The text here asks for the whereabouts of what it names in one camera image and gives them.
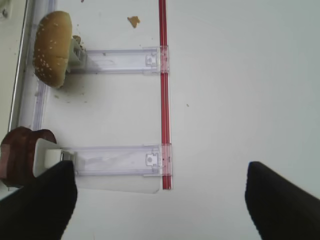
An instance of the red strip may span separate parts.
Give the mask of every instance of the red strip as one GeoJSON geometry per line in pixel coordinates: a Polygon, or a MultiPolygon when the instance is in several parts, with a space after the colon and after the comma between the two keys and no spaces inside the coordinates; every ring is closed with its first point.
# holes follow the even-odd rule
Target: red strip
{"type": "MultiPolygon", "coordinates": [[[[167,11],[166,0],[159,0],[159,22],[160,22],[160,46],[168,45],[167,42],[167,11]]],[[[169,126],[169,95],[168,95],[168,73],[161,73],[161,128],[162,144],[170,143],[170,126],[169,126]]],[[[163,153],[164,158],[168,158],[166,151],[163,153]]],[[[162,188],[171,189],[171,175],[162,177],[162,188]]]]}

